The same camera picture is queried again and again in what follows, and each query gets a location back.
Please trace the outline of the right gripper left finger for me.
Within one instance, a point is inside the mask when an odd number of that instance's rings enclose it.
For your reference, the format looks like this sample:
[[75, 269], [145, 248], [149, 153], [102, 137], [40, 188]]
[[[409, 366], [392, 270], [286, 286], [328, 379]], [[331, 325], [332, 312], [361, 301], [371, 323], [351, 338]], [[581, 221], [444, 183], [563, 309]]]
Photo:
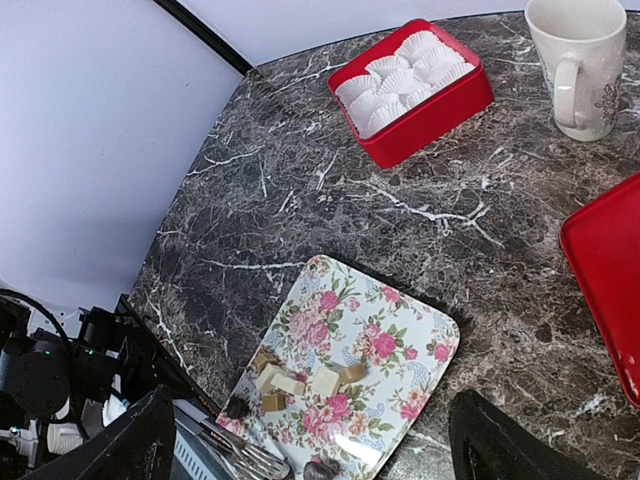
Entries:
[[94, 438], [28, 479], [168, 479], [176, 427], [170, 389], [159, 386]]

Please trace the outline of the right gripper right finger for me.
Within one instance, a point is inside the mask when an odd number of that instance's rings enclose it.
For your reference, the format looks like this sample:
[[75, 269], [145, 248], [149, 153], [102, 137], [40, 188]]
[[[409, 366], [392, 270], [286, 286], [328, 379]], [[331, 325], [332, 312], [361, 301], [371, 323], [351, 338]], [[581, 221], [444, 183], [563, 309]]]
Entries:
[[474, 390], [451, 401], [448, 434], [457, 479], [598, 479], [543, 444]]

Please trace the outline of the dark round chocolate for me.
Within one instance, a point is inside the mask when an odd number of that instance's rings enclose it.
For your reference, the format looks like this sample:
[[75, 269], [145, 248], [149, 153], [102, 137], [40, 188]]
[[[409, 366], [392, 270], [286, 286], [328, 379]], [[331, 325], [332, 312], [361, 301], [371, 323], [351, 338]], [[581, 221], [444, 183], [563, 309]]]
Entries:
[[248, 403], [240, 397], [232, 396], [227, 404], [226, 415], [229, 419], [240, 420], [250, 412]]

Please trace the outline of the dark heart chocolate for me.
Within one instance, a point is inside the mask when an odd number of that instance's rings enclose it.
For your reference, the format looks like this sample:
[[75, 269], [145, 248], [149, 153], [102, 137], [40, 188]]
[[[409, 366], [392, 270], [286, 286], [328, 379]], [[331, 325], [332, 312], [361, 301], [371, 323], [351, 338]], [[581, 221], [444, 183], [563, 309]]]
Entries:
[[334, 480], [341, 474], [340, 463], [333, 459], [312, 459], [303, 468], [304, 480]]

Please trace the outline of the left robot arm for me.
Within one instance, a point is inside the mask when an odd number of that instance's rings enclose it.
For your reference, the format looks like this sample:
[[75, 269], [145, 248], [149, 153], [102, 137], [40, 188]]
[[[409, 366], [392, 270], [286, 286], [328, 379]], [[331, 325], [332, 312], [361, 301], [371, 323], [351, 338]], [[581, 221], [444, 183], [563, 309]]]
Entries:
[[88, 403], [131, 405], [152, 390], [156, 351], [130, 309], [79, 312], [79, 330], [40, 302], [1, 290], [1, 444], [35, 470], [83, 444]]

